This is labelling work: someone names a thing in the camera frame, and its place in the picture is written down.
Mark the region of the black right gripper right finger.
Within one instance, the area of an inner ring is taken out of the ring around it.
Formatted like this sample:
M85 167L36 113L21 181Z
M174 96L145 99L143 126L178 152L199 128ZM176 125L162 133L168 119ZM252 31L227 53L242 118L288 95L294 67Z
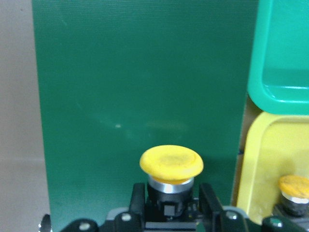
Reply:
M206 220L216 221L223 207L212 186L208 183L199 185L199 208Z

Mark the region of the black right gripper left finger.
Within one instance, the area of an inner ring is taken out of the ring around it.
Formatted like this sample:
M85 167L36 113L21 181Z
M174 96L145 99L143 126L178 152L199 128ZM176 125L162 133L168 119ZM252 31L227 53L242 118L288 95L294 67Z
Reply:
M129 212L145 219L145 184L135 183L131 194Z

